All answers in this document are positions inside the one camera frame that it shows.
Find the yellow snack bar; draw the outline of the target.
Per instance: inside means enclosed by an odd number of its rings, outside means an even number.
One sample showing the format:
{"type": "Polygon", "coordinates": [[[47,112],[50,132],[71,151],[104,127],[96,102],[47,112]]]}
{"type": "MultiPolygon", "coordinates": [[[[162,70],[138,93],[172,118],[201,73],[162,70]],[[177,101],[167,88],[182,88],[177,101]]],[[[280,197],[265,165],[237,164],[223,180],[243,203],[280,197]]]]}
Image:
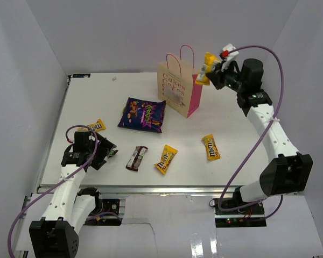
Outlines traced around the yellow snack bar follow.
{"type": "Polygon", "coordinates": [[[210,79],[207,77],[207,73],[211,73],[216,65],[221,63],[221,61],[212,53],[207,52],[205,54],[205,61],[201,67],[201,71],[198,73],[196,77],[196,84],[198,85],[210,85],[210,79]]]}

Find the purple Krokant snack bag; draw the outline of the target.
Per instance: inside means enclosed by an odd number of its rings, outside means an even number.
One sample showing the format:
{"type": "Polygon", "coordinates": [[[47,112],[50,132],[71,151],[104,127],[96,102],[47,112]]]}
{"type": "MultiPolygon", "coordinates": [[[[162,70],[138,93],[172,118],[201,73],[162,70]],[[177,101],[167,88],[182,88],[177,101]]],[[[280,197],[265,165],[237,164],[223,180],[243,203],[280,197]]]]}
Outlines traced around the purple Krokant snack bag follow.
{"type": "Polygon", "coordinates": [[[129,97],[118,127],[162,133],[166,101],[153,102],[129,97]]]}

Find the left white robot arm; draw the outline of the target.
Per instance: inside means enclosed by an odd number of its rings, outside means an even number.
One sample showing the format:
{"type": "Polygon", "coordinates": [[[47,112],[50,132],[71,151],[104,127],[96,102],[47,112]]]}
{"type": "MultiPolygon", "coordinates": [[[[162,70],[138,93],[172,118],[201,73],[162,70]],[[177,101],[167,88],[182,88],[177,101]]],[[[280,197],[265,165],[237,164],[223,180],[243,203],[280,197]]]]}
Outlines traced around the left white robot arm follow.
{"type": "Polygon", "coordinates": [[[74,141],[64,151],[60,185],[29,234],[36,257],[76,257],[79,231],[91,214],[102,211],[103,201],[96,188],[80,188],[87,169],[99,170],[117,152],[116,145],[99,134],[76,131],[74,141]]]}

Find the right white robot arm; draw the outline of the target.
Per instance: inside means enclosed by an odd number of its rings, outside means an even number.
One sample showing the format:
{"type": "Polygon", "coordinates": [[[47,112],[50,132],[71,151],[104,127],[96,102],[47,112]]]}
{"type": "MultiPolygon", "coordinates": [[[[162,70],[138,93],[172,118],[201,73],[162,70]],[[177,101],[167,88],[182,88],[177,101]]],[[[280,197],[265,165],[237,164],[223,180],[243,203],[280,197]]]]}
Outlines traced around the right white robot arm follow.
{"type": "Polygon", "coordinates": [[[236,92],[237,103],[257,131],[269,162],[255,182],[237,187],[230,199],[219,199],[217,208],[222,212],[245,214],[271,196],[304,191],[313,166],[311,156],[293,145],[275,117],[272,100],[261,88],[263,73],[258,59],[244,60],[241,70],[236,61],[214,61],[206,73],[216,89],[236,92]]]}

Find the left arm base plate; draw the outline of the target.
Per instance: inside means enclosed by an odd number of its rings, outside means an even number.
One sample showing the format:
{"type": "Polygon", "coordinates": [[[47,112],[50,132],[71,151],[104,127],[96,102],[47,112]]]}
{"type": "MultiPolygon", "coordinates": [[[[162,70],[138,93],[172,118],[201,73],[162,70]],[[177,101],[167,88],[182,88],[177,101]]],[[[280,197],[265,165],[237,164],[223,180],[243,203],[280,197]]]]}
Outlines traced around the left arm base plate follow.
{"type": "Polygon", "coordinates": [[[119,199],[100,199],[101,206],[90,213],[85,225],[87,226],[120,226],[120,200],[119,199]]]}

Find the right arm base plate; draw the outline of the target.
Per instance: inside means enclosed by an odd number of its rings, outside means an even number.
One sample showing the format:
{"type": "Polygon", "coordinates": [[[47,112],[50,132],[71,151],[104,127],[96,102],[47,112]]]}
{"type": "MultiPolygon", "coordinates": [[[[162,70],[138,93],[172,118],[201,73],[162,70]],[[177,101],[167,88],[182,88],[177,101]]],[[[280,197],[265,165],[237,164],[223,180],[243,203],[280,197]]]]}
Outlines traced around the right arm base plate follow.
{"type": "Polygon", "coordinates": [[[266,227],[265,212],[262,203],[243,210],[223,212],[218,209],[218,198],[213,198],[208,205],[215,213],[216,228],[266,227]]]}

